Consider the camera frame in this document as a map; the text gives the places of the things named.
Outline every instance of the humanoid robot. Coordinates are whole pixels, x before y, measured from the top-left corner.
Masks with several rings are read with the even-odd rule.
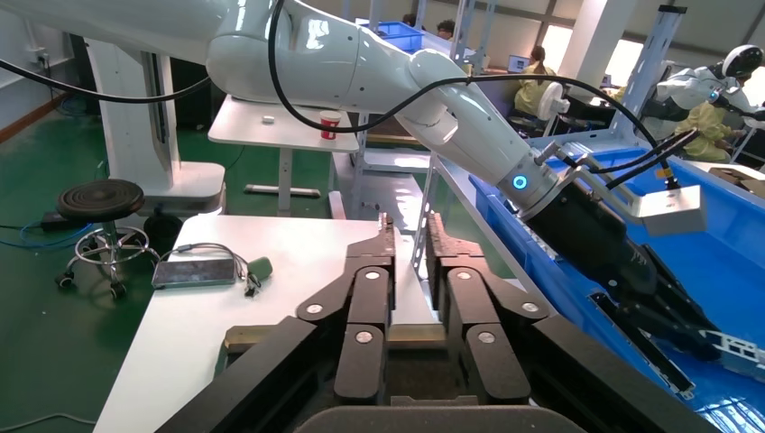
[[[709,102],[744,118],[751,127],[762,127],[765,108],[752,105],[738,78],[752,74],[762,64],[763,52],[755,45],[733,49],[724,60],[696,69],[683,69],[656,86],[656,97],[646,102],[643,123],[657,140],[669,137],[690,110]]]

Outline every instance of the black stool seat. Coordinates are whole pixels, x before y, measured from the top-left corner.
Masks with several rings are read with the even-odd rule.
[[[56,209],[72,221],[108,223],[134,214],[144,201],[143,190],[132,182],[93,180],[61,193]]]

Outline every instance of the electrical outlet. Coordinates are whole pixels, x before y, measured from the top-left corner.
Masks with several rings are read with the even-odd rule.
[[[30,63],[34,63],[35,65],[41,64],[41,59],[47,61],[48,60],[48,50],[46,50],[43,47],[33,49],[30,48],[26,51],[27,54],[27,60]]]

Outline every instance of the yellow shirt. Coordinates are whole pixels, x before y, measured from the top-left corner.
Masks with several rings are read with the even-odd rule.
[[[538,63],[533,63],[524,69],[521,74],[533,74]],[[545,67],[544,75],[555,76],[555,71]],[[543,81],[542,84],[536,79],[522,79],[521,89],[515,94],[515,109],[530,115],[537,115],[539,100],[542,99],[551,81]]]
[[[691,128],[698,128],[698,132],[701,133],[698,138],[686,145],[685,151],[688,156],[698,161],[727,161],[728,153],[714,146],[714,142],[722,140],[733,132],[730,126],[723,124],[724,117],[723,108],[715,108],[708,102],[704,102],[691,110],[688,119],[677,125],[675,134],[684,133]]]
[[[624,99],[624,92],[627,91],[627,86],[623,86],[619,89],[618,92],[614,93],[611,97],[616,99],[616,102],[622,102],[622,99]]]

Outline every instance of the paper cup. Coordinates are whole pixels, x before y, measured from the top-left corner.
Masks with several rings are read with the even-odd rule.
[[[340,119],[342,118],[337,111],[321,111],[318,113],[318,116],[321,117],[321,124],[324,126],[338,126],[340,124]],[[335,140],[337,134],[322,131],[321,138],[325,140]]]

